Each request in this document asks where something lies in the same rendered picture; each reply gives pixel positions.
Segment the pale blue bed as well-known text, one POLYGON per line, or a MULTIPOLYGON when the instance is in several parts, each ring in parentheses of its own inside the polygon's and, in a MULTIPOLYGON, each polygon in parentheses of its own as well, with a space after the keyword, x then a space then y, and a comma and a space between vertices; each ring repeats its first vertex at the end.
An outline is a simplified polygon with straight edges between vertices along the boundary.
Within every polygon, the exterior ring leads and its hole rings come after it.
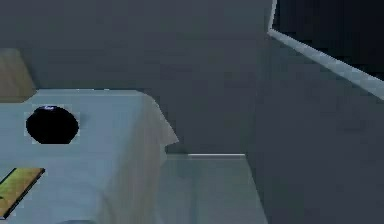
POLYGON ((132 90, 41 90, 0 104, 0 179, 16 167, 44 174, 0 224, 155 224, 166 146, 178 138, 154 99, 132 90), (69 144, 44 145, 25 130, 32 111, 58 105, 79 122, 69 144))

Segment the black ball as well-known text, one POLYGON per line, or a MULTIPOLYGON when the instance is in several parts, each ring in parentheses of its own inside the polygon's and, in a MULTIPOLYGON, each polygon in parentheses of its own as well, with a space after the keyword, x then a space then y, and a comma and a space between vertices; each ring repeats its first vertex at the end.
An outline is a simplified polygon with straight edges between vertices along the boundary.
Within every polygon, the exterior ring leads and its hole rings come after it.
POLYGON ((75 116, 59 106, 41 106, 26 119, 27 133, 40 144, 69 144, 79 131, 75 116))

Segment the dark window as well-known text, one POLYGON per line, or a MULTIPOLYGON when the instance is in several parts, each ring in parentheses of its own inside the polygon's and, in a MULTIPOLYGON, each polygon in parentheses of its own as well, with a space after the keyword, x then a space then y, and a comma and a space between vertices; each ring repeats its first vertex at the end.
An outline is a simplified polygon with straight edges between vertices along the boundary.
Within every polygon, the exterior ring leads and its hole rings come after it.
POLYGON ((384 0, 272 0, 268 34, 384 100, 384 0))

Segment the tan wooden headboard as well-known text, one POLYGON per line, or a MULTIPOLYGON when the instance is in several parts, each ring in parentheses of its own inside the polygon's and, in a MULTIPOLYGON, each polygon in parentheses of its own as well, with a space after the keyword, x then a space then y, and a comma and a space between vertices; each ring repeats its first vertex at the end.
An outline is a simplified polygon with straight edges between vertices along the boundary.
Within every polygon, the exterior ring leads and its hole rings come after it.
POLYGON ((18 49, 0 49, 0 103, 22 103, 36 86, 18 49))

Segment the yellow book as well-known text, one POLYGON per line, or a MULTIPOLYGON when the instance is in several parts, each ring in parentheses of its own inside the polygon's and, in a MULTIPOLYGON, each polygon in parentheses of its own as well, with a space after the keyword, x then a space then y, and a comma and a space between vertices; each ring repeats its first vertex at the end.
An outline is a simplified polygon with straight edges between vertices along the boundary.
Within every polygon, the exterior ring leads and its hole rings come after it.
POLYGON ((11 214, 44 172, 44 168, 14 168, 0 181, 0 220, 11 214))

